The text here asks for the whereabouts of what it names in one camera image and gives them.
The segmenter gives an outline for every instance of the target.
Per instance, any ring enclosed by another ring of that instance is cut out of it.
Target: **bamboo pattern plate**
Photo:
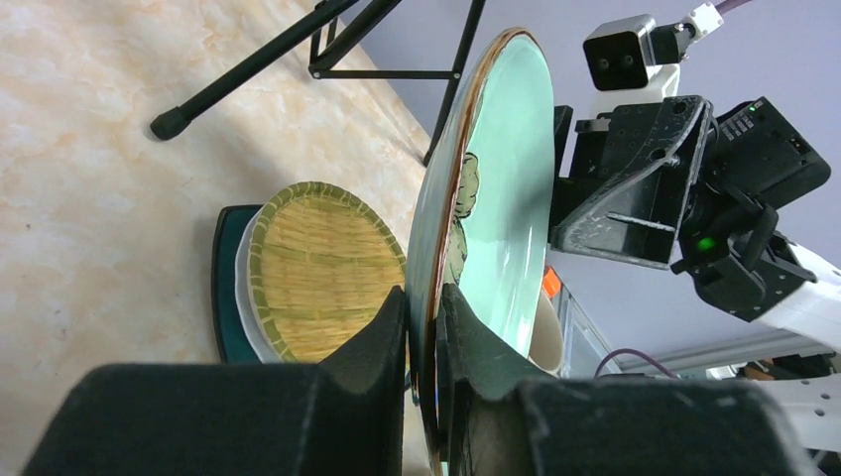
[[[248,259],[263,338],[285,362],[319,362],[404,283],[406,258],[367,204],[337,186],[297,183],[261,210]]]
[[[548,66],[532,35],[491,42],[459,90],[420,188],[408,250],[413,390],[440,468],[435,326],[443,283],[526,355],[541,292],[554,169]]]

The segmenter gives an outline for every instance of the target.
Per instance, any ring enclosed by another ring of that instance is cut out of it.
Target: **woven pattern plate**
[[[286,362],[319,362],[376,315],[406,257],[358,197],[316,181],[275,195],[260,213],[248,258],[255,316]]]

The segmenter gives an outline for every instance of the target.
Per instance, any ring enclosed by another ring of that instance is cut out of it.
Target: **mint green plate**
[[[553,184],[553,104],[540,47],[527,31],[506,30],[466,78],[432,152],[406,275],[413,383],[429,425],[443,283],[457,283],[482,322],[529,351]]]

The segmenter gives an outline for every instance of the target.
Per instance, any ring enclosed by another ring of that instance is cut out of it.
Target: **green led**
[[[701,241],[699,241],[698,244],[695,245],[695,247],[698,249],[698,251],[709,251],[715,248],[715,240],[709,237],[704,238]]]

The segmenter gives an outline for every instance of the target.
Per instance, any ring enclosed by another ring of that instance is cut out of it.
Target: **white cup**
[[[563,356],[563,332],[557,312],[549,297],[541,291],[535,327],[532,329],[532,344],[529,347],[529,361],[544,372],[557,375]]]

